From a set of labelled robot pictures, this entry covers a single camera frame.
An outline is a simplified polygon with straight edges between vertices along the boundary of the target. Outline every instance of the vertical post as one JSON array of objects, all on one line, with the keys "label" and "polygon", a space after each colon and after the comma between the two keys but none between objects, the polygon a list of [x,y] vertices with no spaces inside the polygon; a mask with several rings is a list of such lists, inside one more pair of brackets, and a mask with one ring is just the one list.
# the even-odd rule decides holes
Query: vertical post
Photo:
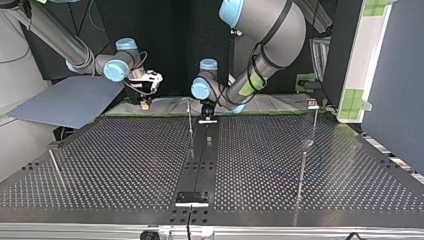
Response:
[{"label": "vertical post", "polygon": [[299,203],[302,199],[302,187],[303,187],[303,181],[305,179],[305,168],[306,168],[306,156],[307,153],[302,153],[302,160],[300,163],[300,177],[299,177],[299,188],[297,190],[297,202]]},{"label": "vertical post", "polygon": [[56,157],[54,156],[53,150],[49,149],[49,154],[50,154],[50,157],[53,161],[54,168],[56,169],[56,171],[60,172],[59,165],[57,165]]}]

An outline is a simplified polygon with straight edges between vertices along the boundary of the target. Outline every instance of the gray robot arm segment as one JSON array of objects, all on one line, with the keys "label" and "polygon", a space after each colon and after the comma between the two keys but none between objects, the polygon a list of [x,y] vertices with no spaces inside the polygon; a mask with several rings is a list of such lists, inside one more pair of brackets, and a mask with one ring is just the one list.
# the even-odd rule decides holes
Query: gray robot arm segment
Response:
[{"label": "gray robot arm segment", "polygon": [[8,10],[11,15],[65,58],[71,71],[81,74],[97,73],[119,82],[124,80],[132,69],[140,67],[141,59],[133,39],[119,40],[116,43],[118,52],[115,55],[94,56],[81,39],[73,36],[40,3],[31,2],[32,16],[30,19],[22,7],[16,5]]},{"label": "gray robot arm segment", "polygon": [[224,0],[220,17],[230,27],[255,40],[257,46],[261,46],[260,53],[249,59],[251,66],[231,87],[221,88],[222,96],[218,99],[214,99],[217,84],[207,77],[206,88],[193,84],[192,93],[198,99],[209,95],[210,100],[239,112],[256,90],[263,89],[270,77],[297,58],[305,41],[306,23],[292,0]]}]

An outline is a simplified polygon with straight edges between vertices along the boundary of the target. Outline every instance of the black cable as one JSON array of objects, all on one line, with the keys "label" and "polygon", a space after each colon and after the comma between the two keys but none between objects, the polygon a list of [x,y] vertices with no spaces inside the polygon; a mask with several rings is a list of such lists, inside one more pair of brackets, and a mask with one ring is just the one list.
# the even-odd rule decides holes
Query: black cable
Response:
[{"label": "black cable", "polygon": [[188,214],[188,220],[187,220],[187,239],[188,240],[191,240],[191,231],[190,231],[191,210],[192,210],[192,207],[190,208],[190,213]]},{"label": "black cable", "polygon": [[75,30],[75,34],[76,34],[76,33],[78,33],[78,28],[77,28],[77,23],[75,22],[74,13],[72,12],[71,4],[67,3],[67,5],[68,5],[69,14],[71,15],[72,25],[74,25],[74,30]]},{"label": "black cable", "polygon": [[87,6],[85,7],[84,15],[83,15],[83,17],[82,17],[82,20],[81,20],[80,26],[79,26],[78,31],[77,31],[77,36],[78,36],[78,37],[79,37],[79,36],[80,36],[80,34],[81,34],[82,26],[84,25],[85,19],[87,18],[88,10],[90,9],[91,1],[94,1],[94,0],[87,0]]},{"label": "black cable", "polygon": [[[317,12],[318,12],[318,6],[319,6],[319,0],[317,0],[317,4],[315,5],[315,11],[314,11],[314,18],[312,20],[312,27],[315,28],[315,21],[317,18]],[[314,67],[314,71],[316,72],[316,80],[319,82],[320,86],[321,86],[321,90],[324,92],[325,97],[328,99],[328,102],[330,103],[331,107],[334,109],[334,111],[336,113],[338,113],[337,108],[335,107],[335,105],[333,104],[333,102],[331,101],[330,97],[327,94],[327,91],[325,91],[324,88],[324,83],[321,81],[319,74],[318,74],[318,69],[315,65],[315,63],[312,63],[313,67]]]},{"label": "black cable", "polygon": [[313,28],[315,28],[315,20],[317,19],[318,7],[319,7],[319,0],[317,0],[317,4],[315,5],[314,18],[312,19]]},{"label": "black cable", "polygon": [[99,56],[109,45],[110,45],[110,41],[108,41],[95,56],[96,57]]},{"label": "black cable", "polygon": [[253,89],[253,93],[252,93],[250,99],[247,100],[247,101],[241,102],[241,103],[235,103],[231,99],[229,99],[228,96],[225,96],[225,94],[223,94],[223,91],[225,90],[225,87],[223,87],[222,90],[220,89],[220,95],[219,95],[219,98],[217,99],[218,104],[219,104],[219,100],[220,100],[221,97],[223,97],[227,102],[229,102],[229,103],[231,103],[232,105],[235,105],[235,106],[246,105],[246,104],[248,104],[249,102],[251,102],[255,98],[256,94],[258,94],[258,92],[260,91],[260,89],[257,89],[253,85],[253,82],[252,82],[252,73],[251,73],[252,67],[253,67],[253,70],[256,73],[256,75],[258,75],[258,77],[261,79],[261,81],[262,81],[262,87],[266,87],[266,83],[267,82],[266,82],[265,78],[262,76],[262,74],[260,73],[260,71],[259,71],[259,69],[258,69],[258,67],[256,65],[256,61],[255,61],[256,60],[256,57],[257,57],[257,55],[255,55],[255,53],[256,53],[256,50],[258,49],[259,46],[260,46],[260,43],[257,43],[253,47],[252,51],[250,52],[249,60],[247,62],[247,69],[246,69],[246,71],[247,71],[247,79],[248,79],[248,82],[249,82],[250,87]]},{"label": "black cable", "polygon": [[361,236],[359,236],[359,234],[355,233],[355,232],[349,234],[349,236],[347,236],[346,240],[351,240],[351,239],[353,239],[353,237],[357,237],[359,240],[366,240],[365,238],[361,238]]},{"label": "black cable", "polygon": [[20,56],[18,58],[12,59],[12,60],[0,62],[0,64],[6,64],[6,63],[11,63],[11,62],[19,61],[19,60],[25,58],[29,54],[29,51],[30,51],[30,48],[28,47],[28,49],[27,49],[27,51],[25,52],[24,55],[22,55],[22,56]]},{"label": "black cable", "polygon": [[[18,31],[18,29],[16,29],[16,27],[15,27],[15,25],[13,25],[13,23],[9,20],[9,18],[6,16],[6,14],[4,14],[3,12],[2,12],[2,15],[6,18],[6,20],[9,22],[9,24],[12,26],[12,28],[15,30],[15,32],[18,34],[18,35],[20,35],[23,39],[25,39],[25,37]],[[21,60],[21,59],[23,59],[23,58],[25,58],[28,54],[29,54],[29,52],[30,52],[30,50],[31,50],[31,48],[28,46],[28,49],[26,50],[26,52],[22,55],[22,56],[20,56],[20,57],[18,57],[18,58],[15,58],[15,59],[12,59],[12,60],[7,60],[7,61],[1,61],[0,62],[0,64],[6,64],[6,63],[12,63],[12,62],[16,62],[16,61],[19,61],[19,60]]]}]

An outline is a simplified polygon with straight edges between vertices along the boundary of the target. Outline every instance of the metal bar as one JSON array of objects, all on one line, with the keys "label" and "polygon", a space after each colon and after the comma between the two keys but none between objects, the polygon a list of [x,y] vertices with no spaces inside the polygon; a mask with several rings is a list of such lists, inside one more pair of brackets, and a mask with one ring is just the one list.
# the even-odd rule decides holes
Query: metal bar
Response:
[{"label": "metal bar", "polygon": [[302,199],[302,187],[303,187],[303,180],[305,178],[305,167],[306,167],[306,152],[302,153],[302,161],[300,163],[300,177],[299,177],[299,188],[297,190],[297,201],[300,202]]},{"label": "metal bar", "polygon": [[75,66],[84,64],[88,57],[84,44],[69,33],[40,3],[32,1],[31,7],[31,19],[27,18],[20,7],[9,12],[68,62]]},{"label": "metal bar", "polygon": [[60,172],[60,168],[59,168],[59,165],[57,165],[56,157],[54,156],[53,150],[50,149],[49,154],[50,154],[50,158],[53,161],[54,168],[56,169],[56,171]]}]

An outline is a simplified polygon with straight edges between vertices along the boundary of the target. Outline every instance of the cable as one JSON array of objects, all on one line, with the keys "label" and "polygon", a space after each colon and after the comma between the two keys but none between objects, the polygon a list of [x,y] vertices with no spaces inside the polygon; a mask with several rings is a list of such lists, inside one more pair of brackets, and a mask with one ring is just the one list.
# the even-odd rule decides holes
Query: cable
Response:
[{"label": "cable", "polygon": [[145,93],[145,92],[142,92],[142,91],[138,90],[137,88],[135,88],[135,87],[131,86],[131,84],[129,84],[129,83],[125,82],[125,81],[123,81],[123,82],[124,82],[124,84],[125,84],[127,87],[131,88],[132,90],[134,90],[134,91],[136,91],[136,92],[138,92],[138,93],[140,93],[140,94],[143,94],[144,96],[151,96],[151,95],[153,95],[153,93]]},{"label": "cable", "polygon": [[312,27],[313,28],[315,28],[315,21],[317,20],[318,7],[319,7],[319,0],[317,0],[317,4],[315,5],[314,18],[312,19]]},{"label": "cable", "polygon": [[88,9],[88,19],[90,20],[91,25],[93,25],[93,27],[95,27],[97,30],[99,30],[99,31],[105,31],[106,29],[97,26],[94,23],[93,18],[91,17],[91,9],[93,8],[93,4],[94,4],[94,0],[91,0],[90,7]]},{"label": "cable", "polygon": [[77,33],[78,32],[78,28],[77,28],[77,24],[75,22],[74,13],[72,12],[71,4],[70,3],[67,3],[67,5],[68,5],[69,14],[71,15],[72,25],[74,26],[75,33]]},{"label": "cable", "polygon": [[12,63],[12,62],[19,61],[19,60],[25,58],[29,54],[29,52],[30,52],[30,48],[28,47],[28,49],[27,49],[27,51],[25,52],[24,55],[22,55],[22,56],[20,56],[18,58],[12,59],[12,60],[2,61],[2,62],[0,62],[0,64],[6,64],[6,63]]},{"label": "cable", "polygon": [[222,90],[222,91],[220,91],[220,95],[219,95],[219,98],[217,100],[218,103],[219,103],[219,99],[221,97],[223,97],[227,102],[231,103],[232,105],[242,106],[242,105],[248,104],[249,102],[251,102],[255,98],[256,94],[258,94],[258,92],[260,92],[260,89],[257,89],[252,82],[252,73],[251,73],[252,67],[253,67],[253,71],[256,73],[256,75],[258,75],[259,79],[262,81],[262,87],[263,88],[266,87],[267,82],[266,82],[265,78],[262,76],[262,74],[260,73],[260,71],[259,71],[259,69],[256,65],[256,61],[255,61],[256,57],[257,57],[257,55],[255,55],[255,53],[256,53],[256,50],[258,49],[259,46],[260,46],[260,43],[257,43],[253,47],[252,51],[250,52],[249,60],[247,62],[247,70],[246,70],[247,71],[247,79],[249,81],[250,87],[253,89],[253,93],[252,93],[250,99],[247,100],[247,101],[241,102],[241,103],[235,103],[231,99],[229,99],[228,96],[225,96],[225,94],[223,94],[223,90]]},{"label": "cable", "polygon": [[193,207],[190,207],[190,213],[188,214],[188,220],[187,220],[187,239],[191,240],[191,231],[190,231],[190,220],[191,220],[191,210]]},{"label": "cable", "polygon": [[144,62],[147,60],[148,53],[146,51],[142,51],[139,55],[141,56],[142,54],[144,54],[144,58],[140,60],[140,63],[135,67],[135,69],[141,67],[144,64]]},{"label": "cable", "polygon": [[[19,30],[18,29],[16,29],[16,27],[15,27],[15,25],[13,25],[13,23],[10,21],[10,19],[2,12],[2,11],[0,11],[2,14],[3,14],[3,16],[6,18],[6,20],[9,22],[9,24],[12,26],[12,28],[15,30],[15,32],[20,36],[20,37],[22,37],[22,39],[24,39],[25,40],[25,37],[24,37],[24,35],[22,35],[20,32],[19,32]],[[20,57],[18,57],[18,58],[15,58],[15,59],[12,59],[12,60],[7,60],[7,61],[0,61],[0,64],[6,64],[6,63],[12,63],[12,62],[16,62],[16,61],[19,61],[19,60],[21,60],[21,59],[23,59],[23,58],[25,58],[26,56],[28,56],[28,54],[30,53],[30,47],[28,46],[28,48],[27,48],[27,50],[26,50],[26,52],[22,55],[22,56],[20,56]]]},{"label": "cable", "polygon": [[88,14],[88,10],[90,9],[90,0],[88,0],[89,2],[87,3],[87,6],[85,6],[85,10],[84,10],[84,15],[82,17],[80,26],[78,28],[78,32],[77,32],[77,36],[79,37],[81,34],[81,30],[82,30],[82,26],[84,25],[85,19],[87,18],[87,14]]},{"label": "cable", "polygon": [[357,237],[359,240],[366,240],[365,238],[361,238],[361,236],[359,236],[359,234],[355,233],[355,232],[349,234],[349,236],[347,236],[346,240],[351,240],[351,239],[353,239],[353,237]]}]

